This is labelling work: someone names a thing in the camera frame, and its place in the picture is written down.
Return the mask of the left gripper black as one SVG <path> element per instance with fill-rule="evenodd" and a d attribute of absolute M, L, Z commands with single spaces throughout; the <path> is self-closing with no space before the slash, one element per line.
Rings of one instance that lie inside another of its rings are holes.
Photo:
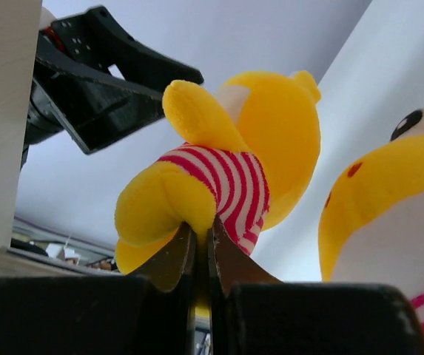
<path fill-rule="evenodd" d="M 128 81 L 112 74 L 113 64 Z M 204 82 L 200 70 L 135 40 L 103 6 L 47 20 L 38 32 L 21 163 L 32 146 L 63 131 L 91 155 L 159 121 L 155 91 L 175 79 Z"/>

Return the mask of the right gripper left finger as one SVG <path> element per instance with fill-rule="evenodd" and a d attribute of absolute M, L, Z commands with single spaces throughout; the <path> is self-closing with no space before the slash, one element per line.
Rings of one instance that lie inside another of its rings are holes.
<path fill-rule="evenodd" d="M 182 223 L 163 248 L 129 275 L 149 280 L 161 292 L 171 292 L 192 269 L 193 230 Z"/>

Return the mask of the yellow plush striped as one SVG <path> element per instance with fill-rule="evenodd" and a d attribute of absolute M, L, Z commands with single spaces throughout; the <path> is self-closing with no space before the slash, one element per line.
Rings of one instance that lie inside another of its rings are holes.
<path fill-rule="evenodd" d="M 392 285 L 424 329 L 424 108 L 336 179 L 318 248 L 323 281 Z"/>

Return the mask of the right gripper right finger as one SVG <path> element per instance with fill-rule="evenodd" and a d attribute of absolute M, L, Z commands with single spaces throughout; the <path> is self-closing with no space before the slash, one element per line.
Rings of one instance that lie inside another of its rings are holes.
<path fill-rule="evenodd" d="M 229 296 L 232 287 L 238 284 L 281 283 L 232 241 L 219 217 L 208 231 L 207 256 L 209 276 L 218 282 L 224 296 Z"/>

